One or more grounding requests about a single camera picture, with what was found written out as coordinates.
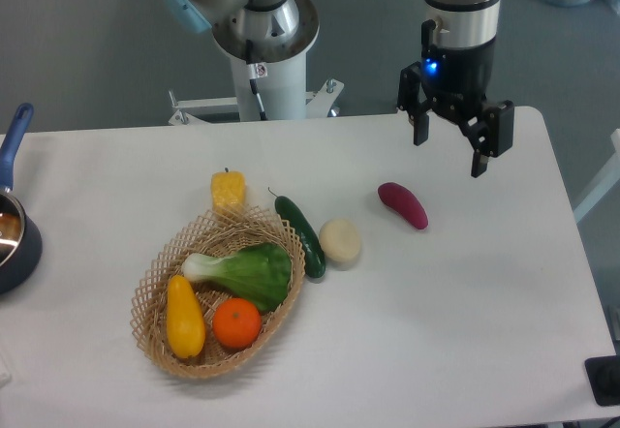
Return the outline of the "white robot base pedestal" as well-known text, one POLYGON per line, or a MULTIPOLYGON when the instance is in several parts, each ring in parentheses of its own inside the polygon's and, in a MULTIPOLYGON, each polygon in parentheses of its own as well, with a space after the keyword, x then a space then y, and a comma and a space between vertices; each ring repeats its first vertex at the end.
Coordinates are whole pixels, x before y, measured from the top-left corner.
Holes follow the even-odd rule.
POLYGON ((330 77, 307 88, 307 53, 319 35, 311 0, 285 0, 269 11, 242 8, 211 28, 229 59, 234 95, 180 100, 169 93, 172 125, 199 124, 201 115, 235 113, 242 122, 333 117, 344 83, 330 77))

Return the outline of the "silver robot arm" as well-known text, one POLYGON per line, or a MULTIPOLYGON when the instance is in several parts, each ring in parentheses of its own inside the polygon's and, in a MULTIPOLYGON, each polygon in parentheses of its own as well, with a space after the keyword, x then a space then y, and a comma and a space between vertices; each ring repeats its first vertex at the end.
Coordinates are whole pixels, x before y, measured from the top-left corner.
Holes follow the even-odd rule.
MULTIPOLYGON (((319 17, 310 0, 163 0, 183 26, 211 31, 229 57, 239 116, 244 121, 325 116, 306 95, 306 55, 319 17)), ((501 0, 424 0, 420 59, 399 78, 397 106, 408 114, 415 144, 427 140, 429 118, 457 126, 473 149, 471 173, 512 146, 514 111, 491 103, 501 0)))

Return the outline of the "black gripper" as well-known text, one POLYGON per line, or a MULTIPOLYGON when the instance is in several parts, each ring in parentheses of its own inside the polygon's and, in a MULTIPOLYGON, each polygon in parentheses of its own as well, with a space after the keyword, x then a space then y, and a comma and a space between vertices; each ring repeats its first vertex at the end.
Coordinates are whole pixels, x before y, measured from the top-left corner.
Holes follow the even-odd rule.
POLYGON ((487 170, 491 158, 512 148, 514 103, 484 101, 491 78, 494 44, 469 48, 432 46, 400 72, 397 108, 406 111, 413 126, 415 146, 428 140, 430 108, 459 125, 473 148, 471 176, 487 170), (420 99, 420 89, 427 100, 420 99))

